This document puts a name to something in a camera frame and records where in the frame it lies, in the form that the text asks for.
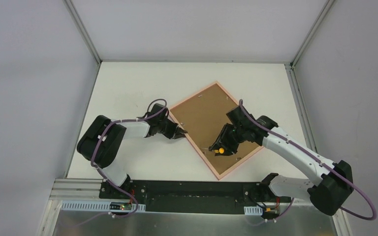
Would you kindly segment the black yellow screwdriver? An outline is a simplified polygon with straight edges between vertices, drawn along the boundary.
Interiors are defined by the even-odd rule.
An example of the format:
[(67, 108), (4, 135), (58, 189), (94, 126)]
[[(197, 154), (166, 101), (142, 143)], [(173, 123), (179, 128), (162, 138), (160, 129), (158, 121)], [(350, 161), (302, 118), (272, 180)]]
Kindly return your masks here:
[(218, 149), (210, 149), (210, 148), (203, 147), (202, 149), (205, 150), (205, 151), (213, 152), (215, 154), (224, 154), (225, 153), (225, 149), (222, 148), (222, 147), (218, 148)]

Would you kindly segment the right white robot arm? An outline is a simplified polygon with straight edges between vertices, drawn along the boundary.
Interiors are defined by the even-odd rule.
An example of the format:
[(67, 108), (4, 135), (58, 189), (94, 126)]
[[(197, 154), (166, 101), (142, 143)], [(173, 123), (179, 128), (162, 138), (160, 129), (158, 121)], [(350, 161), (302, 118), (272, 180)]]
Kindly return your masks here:
[(241, 143), (256, 143), (278, 154), (299, 169), (306, 179), (269, 174), (260, 184), (260, 196), (265, 201), (287, 196), (310, 202), (326, 215), (334, 215), (354, 191), (351, 166), (341, 160), (336, 163), (306, 146), (298, 144), (267, 116), (254, 119), (243, 106), (229, 111), (226, 123), (217, 139), (209, 146), (215, 156), (237, 153)]

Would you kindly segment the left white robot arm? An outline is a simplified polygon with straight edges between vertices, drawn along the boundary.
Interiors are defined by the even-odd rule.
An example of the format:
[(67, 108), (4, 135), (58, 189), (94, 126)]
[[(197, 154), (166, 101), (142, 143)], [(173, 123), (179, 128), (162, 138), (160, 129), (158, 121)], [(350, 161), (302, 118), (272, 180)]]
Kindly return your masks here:
[(148, 105), (144, 115), (134, 119), (112, 120), (104, 115), (97, 116), (79, 139), (76, 150), (112, 185), (112, 193), (124, 199), (130, 194), (131, 178), (116, 159), (122, 141), (156, 134), (175, 140), (185, 137), (186, 133), (169, 119), (167, 102), (160, 98)]

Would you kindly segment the pink wooden photo frame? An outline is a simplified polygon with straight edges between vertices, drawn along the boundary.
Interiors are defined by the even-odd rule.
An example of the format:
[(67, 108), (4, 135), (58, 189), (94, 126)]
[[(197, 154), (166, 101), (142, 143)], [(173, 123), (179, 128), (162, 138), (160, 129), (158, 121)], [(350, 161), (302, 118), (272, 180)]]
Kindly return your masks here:
[(187, 131), (187, 140), (218, 180), (263, 149), (244, 142), (231, 156), (215, 156), (208, 151), (223, 126), (230, 123), (226, 113), (237, 105), (238, 101), (219, 82), (214, 82), (169, 109), (170, 117)]

